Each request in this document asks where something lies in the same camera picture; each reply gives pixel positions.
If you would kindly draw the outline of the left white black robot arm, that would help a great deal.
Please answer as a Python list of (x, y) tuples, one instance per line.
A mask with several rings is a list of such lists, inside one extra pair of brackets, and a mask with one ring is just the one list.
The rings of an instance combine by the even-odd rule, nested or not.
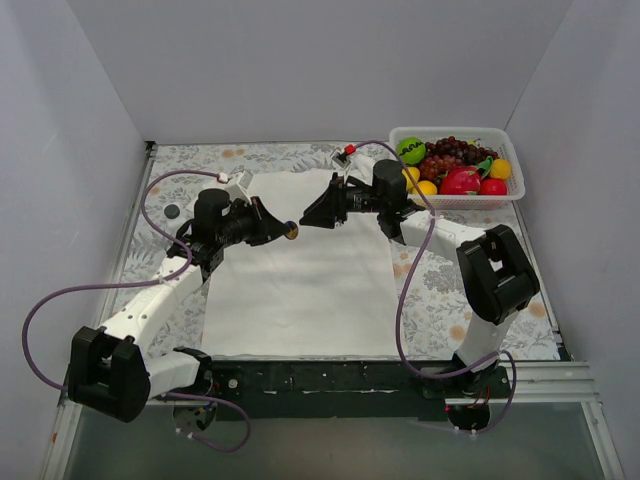
[(281, 237), (293, 239), (297, 233), (295, 222), (278, 220), (257, 196), (218, 188), (200, 191), (154, 285), (140, 290), (98, 328), (83, 327), (74, 335), (69, 398), (125, 423), (140, 414), (148, 399), (167, 392), (205, 398), (213, 386), (211, 358), (188, 347), (149, 358), (153, 339), (222, 263), (226, 248), (261, 246)]

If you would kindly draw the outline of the white daisy print t-shirt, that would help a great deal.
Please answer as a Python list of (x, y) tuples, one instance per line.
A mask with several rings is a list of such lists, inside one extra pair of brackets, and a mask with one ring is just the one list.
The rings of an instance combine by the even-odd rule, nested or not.
[(294, 240), (225, 250), (209, 280), (202, 334), (211, 356), (393, 357), (391, 248), (372, 213)]

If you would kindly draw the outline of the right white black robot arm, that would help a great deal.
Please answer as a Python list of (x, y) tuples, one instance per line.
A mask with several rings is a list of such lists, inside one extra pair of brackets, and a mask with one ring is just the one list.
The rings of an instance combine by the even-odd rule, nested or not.
[(488, 372), (505, 353), (501, 346), (510, 326), (539, 293), (539, 279), (510, 227), (482, 230), (437, 216), (410, 200), (402, 170), (397, 160), (377, 161), (370, 169), (369, 184), (334, 173), (300, 222), (332, 229), (351, 213), (374, 213), (388, 239), (456, 263), (472, 318), (449, 369), (428, 373), (405, 356), (400, 360), (416, 378), (452, 381), (460, 395), (475, 397), (486, 389)]

